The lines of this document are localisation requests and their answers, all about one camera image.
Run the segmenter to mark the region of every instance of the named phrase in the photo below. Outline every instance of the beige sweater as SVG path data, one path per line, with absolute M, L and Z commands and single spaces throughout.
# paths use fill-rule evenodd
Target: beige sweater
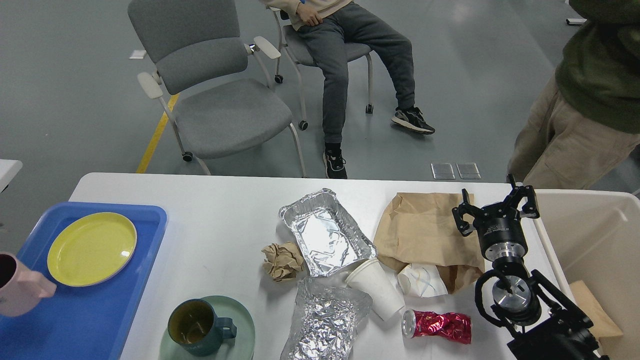
M 286 11 L 291 18 L 291 25 L 297 31 L 305 23 L 296 15 L 300 0 L 260 0 L 267 6 Z M 325 18 L 349 4 L 351 0 L 305 0 L 305 5 L 313 6 L 320 17 Z

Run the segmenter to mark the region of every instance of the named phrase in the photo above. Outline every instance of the chair seat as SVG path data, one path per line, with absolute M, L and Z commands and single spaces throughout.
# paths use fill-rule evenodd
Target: chair seat
M 283 31 L 284 39 L 287 41 L 287 45 L 298 63 L 306 66 L 317 66 L 307 49 L 305 41 L 298 35 L 298 32 L 291 25 L 284 26 Z M 347 51 L 347 61 L 359 59 L 371 52 L 371 48 L 368 45 L 355 42 L 347 42 L 344 47 Z
M 269 88 L 241 79 L 181 99 L 174 109 L 186 150 L 215 159 L 262 144 L 287 127 L 291 110 Z

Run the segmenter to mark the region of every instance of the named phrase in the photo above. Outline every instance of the white storage bin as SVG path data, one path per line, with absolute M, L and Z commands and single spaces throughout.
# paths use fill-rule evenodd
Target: white storage bin
M 583 280 L 624 336 L 601 340 L 613 360 L 640 359 L 640 201 L 629 193 L 536 190 L 568 282 Z

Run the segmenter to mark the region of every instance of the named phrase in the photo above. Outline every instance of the pink mug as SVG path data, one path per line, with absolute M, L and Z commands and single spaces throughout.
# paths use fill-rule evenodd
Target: pink mug
M 15 255 L 0 252 L 0 315 L 27 313 L 54 292 L 56 285 L 40 272 L 29 270 Z

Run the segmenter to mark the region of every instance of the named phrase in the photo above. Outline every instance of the black sneaker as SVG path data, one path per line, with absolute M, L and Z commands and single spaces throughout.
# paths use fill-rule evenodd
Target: black sneaker
M 422 112 L 415 106 L 406 110 L 396 108 L 396 114 L 391 118 L 391 121 L 420 134 L 428 135 L 436 132 L 436 129 L 432 128 L 424 121 Z
M 346 161 L 342 158 L 342 151 L 327 150 L 322 155 L 326 176 L 328 179 L 346 179 L 347 170 L 344 168 Z

